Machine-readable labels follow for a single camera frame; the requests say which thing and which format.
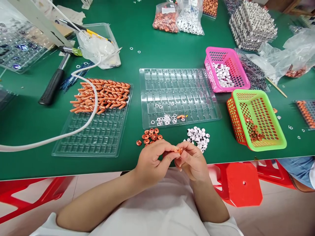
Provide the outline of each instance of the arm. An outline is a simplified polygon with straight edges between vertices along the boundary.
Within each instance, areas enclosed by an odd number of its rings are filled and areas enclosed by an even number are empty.
[[[92,231],[119,204],[163,179],[171,161],[179,157],[178,153],[167,153],[174,149],[178,148],[163,139],[145,147],[134,170],[90,189],[65,206],[57,215],[58,226],[74,231]]]
[[[190,142],[180,143],[178,147],[184,150],[181,158],[175,160],[175,165],[190,178],[200,219],[212,223],[227,221],[229,212],[212,185],[207,162],[200,149]]]

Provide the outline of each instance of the pile of googly eyes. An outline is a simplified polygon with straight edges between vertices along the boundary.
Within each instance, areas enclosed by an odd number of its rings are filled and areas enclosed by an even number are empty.
[[[191,142],[192,144],[197,144],[197,147],[201,150],[202,153],[207,149],[208,142],[210,141],[210,134],[205,133],[204,128],[200,129],[197,126],[191,129],[187,129],[187,136],[189,138],[184,139],[184,141]]]
[[[216,70],[217,77],[219,79],[220,85],[224,88],[234,87],[235,83],[231,80],[230,68],[224,64],[212,63],[214,69]]]
[[[170,116],[169,114],[164,114],[164,117],[158,117],[157,118],[157,125],[158,126],[162,126],[164,123],[164,125],[169,125],[171,123],[176,124],[177,123],[177,115],[173,114],[172,116]]]
[[[177,27],[180,31],[192,33],[196,35],[204,35],[201,27],[199,16],[199,9],[192,5],[183,9],[176,20]]]

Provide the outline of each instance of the hand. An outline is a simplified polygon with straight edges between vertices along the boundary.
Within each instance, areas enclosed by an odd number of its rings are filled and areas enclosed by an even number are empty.
[[[172,160],[180,157],[174,150],[179,148],[171,145],[164,139],[146,146],[142,149],[136,168],[134,169],[136,181],[145,188],[151,187],[162,180]]]
[[[176,167],[188,175],[192,181],[206,181],[210,179],[207,162],[200,149],[190,142],[182,142],[177,145],[183,148],[179,159],[175,159]]]

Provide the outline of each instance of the jeans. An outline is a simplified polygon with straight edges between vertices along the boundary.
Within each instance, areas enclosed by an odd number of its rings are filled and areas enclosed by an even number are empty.
[[[314,189],[309,178],[309,171],[314,163],[314,157],[294,157],[282,158],[277,161],[291,174],[297,181]]]

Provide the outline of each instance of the wooden stick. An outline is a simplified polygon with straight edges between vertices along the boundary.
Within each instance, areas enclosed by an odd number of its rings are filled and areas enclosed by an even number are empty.
[[[278,88],[278,86],[277,85],[275,85],[268,77],[266,77],[266,79],[283,95],[283,96],[285,96],[286,98],[288,97],[287,95],[285,95],[285,93],[284,92],[282,92],[281,91],[281,89],[280,88]]]

